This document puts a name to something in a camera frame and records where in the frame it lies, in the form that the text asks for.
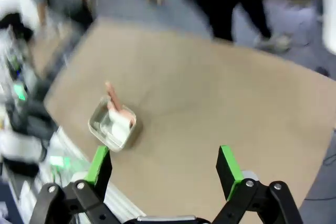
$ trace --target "beige tabletop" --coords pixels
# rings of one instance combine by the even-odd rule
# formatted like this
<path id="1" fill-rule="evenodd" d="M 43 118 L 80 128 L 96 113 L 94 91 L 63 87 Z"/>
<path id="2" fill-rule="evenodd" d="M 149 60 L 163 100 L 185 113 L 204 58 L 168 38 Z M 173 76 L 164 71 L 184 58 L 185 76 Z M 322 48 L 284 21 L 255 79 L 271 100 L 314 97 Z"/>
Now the beige tabletop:
<path id="1" fill-rule="evenodd" d="M 47 109 L 90 158 L 88 120 L 109 80 L 144 128 L 111 153 L 111 181 L 148 215 L 213 220 L 225 203 L 215 165 L 229 145 L 264 184 L 285 181 L 300 205 L 330 142 L 334 81 L 225 42 L 99 22 L 55 81 Z M 242 223 L 260 223 L 255 213 Z"/>

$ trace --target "white object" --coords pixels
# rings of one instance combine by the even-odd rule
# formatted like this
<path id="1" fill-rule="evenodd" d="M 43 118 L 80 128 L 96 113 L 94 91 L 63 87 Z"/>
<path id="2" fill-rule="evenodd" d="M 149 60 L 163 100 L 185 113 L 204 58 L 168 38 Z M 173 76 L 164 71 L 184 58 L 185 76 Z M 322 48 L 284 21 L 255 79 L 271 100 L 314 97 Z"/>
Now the white object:
<path id="1" fill-rule="evenodd" d="M 2 221 L 1 218 L 7 218 L 7 217 L 8 217 L 8 209 L 7 209 L 6 202 L 0 202 L 0 220 Z"/>
<path id="2" fill-rule="evenodd" d="M 118 124 L 118 123 L 114 123 L 112 125 L 112 135 L 120 141 L 120 145 L 122 146 L 126 140 L 127 137 L 130 135 L 130 129 L 123 127 L 122 125 Z"/>
<path id="3" fill-rule="evenodd" d="M 242 174 L 244 178 L 251 178 L 251 179 L 254 179 L 255 181 L 259 181 L 257 174 L 255 174 L 251 170 L 243 170 Z"/>
<path id="4" fill-rule="evenodd" d="M 71 177 L 71 182 L 76 182 L 80 179 L 85 179 L 85 177 L 88 175 L 88 172 L 77 172 L 74 173 Z"/>
<path id="5" fill-rule="evenodd" d="M 131 120 L 125 118 L 117 111 L 109 110 L 109 117 L 111 122 L 119 124 L 121 127 L 130 128 L 131 127 Z"/>
<path id="6" fill-rule="evenodd" d="M 323 32 L 325 47 L 336 55 L 336 0 L 323 0 Z"/>
<path id="7" fill-rule="evenodd" d="M 291 38 L 287 35 L 273 35 L 270 39 L 258 37 L 255 41 L 255 47 L 258 49 L 273 50 L 281 53 L 290 48 Z"/>
<path id="8" fill-rule="evenodd" d="M 19 197 L 19 207 L 21 209 L 21 217 L 24 223 L 29 223 L 35 204 L 36 197 L 30 189 L 28 182 L 24 181 Z"/>
<path id="9" fill-rule="evenodd" d="M 22 67 L 22 75 L 25 80 L 25 85 L 27 86 L 28 91 L 32 92 L 36 83 L 38 82 L 38 77 L 35 74 L 35 71 L 32 67 L 24 64 Z"/>
<path id="10" fill-rule="evenodd" d="M 13 200 L 14 200 L 14 203 L 16 205 L 16 208 L 21 216 L 21 219 L 24 221 L 24 213 L 26 211 L 26 209 L 21 209 L 20 207 L 20 204 L 19 204 L 19 200 L 18 200 L 18 197 L 14 197 L 14 196 L 17 196 L 16 195 L 16 192 L 14 191 L 14 188 L 13 188 L 13 184 L 12 184 L 12 181 L 8 178 L 8 171 L 6 169 L 6 166 L 3 166 L 3 170 L 2 170 L 2 178 L 8 182 L 8 185 L 9 185 L 9 188 L 10 188 L 10 192 L 12 193 L 13 195 Z"/>
<path id="11" fill-rule="evenodd" d="M 0 131 L 0 153 L 3 157 L 26 163 L 40 162 L 44 149 L 41 140 L 13 132 Z"/>
<path id="12" fill-rule="evenodd" d="M 5 220 L 3 218 L 0 217 L 0 223 L 1 224 L 12 224 L 11 222 L 9 222 L 8 220 Z"/>

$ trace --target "metal tin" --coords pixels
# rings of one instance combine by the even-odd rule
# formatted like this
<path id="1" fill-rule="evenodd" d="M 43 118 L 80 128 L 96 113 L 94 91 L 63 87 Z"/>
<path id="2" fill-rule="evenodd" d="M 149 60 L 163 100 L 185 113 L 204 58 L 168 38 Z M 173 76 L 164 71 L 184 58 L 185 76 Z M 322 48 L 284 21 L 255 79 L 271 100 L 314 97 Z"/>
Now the metal tin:
<path id="1" fill-rule="evenodd" d="M 125 147 L 130 146 L 134 142 L 134 140 L 138 137 L 142 126 L 136 114 L 131 109 L 123 105 L 123 108 L 129 111 L 135 118 L 135 123 L 132 125 L 127 139 L 122 142 L 119 139 L 116 139 L 111 133 L 106 132 L 104 129 L 110 129 L 113 125 L 113 122 L 110 120 L 109 117 L 109 110 L 107 108 L 107 103 L 109 101 L 110 98 L 108 96 L 103 97 L 100 100 L 96 110 L 89 119 L 88 126 L 90 132 L 104 145 L 106 145 L 110 150 L 114 152 L 119 152 Z"/>

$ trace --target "sneaker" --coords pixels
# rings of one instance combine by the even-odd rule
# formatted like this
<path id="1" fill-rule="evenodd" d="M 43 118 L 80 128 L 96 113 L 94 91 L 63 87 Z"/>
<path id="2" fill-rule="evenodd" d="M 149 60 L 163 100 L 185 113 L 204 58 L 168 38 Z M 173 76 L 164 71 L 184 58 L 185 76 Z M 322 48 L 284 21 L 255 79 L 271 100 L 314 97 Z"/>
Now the sneaker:
<path id="1" fill-rule="evenodd" d="M 323 67 L 317 67 L 315 69 L 315 72 L 323 75 L 323 76 L 326 76 L 326 77 L 330 77 L 330 73 L 327 69 L 323 68 Z"/>
<path id="2" fill-rule="evenodd" d="M 255 47 L 262 50 L 285 52 L 290 48 L 291 38 L 288 35 L 272 35 L 270 39 L 258 37 Z"/>

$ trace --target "person's leg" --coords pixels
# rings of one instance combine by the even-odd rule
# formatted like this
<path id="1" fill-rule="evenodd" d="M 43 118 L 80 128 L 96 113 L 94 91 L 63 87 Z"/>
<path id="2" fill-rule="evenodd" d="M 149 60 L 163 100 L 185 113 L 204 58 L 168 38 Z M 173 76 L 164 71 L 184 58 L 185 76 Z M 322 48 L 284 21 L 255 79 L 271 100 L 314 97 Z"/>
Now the person's leg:
<path id="1" fill-rule="evenodd" d="M 271 38 L 271 30 L 267 25 L 263 0 L 240 0 L 254 26 L 264 38 Z"/>
<path id="2" fill-rule="evenodd" d="M 240 0 L 240 3 L 261 34 L 256 40 L 257 48 L 276 52 L 285 52 L 290 48 L 290 37 L 272 34 L 267 25 L 263 0 Z"/>
<path id="3" fill-rule="evenodd" d="M 238 0 L 195 0 L 208 17 L 216 38 L 233 41 L 232 12 Z"/>
<path id="4" fill-rule="evenodd" d="M 81 10 L 78 10 L 77 13 L 70 15 L 69 18 L 77 22 L 84 31 L 89 29 L 93 23 L 93 16 L 85 1 L 83 1 Z"/>
<path id="5" fill-rule="evenodd" d="M 315 72 L 323 75 L 323 76 L 326 76 L 326 77 L 330 77 L 330 73 L 327 69 L 325 69 L 324 67 L 317 67 L 315 69 Z"/>

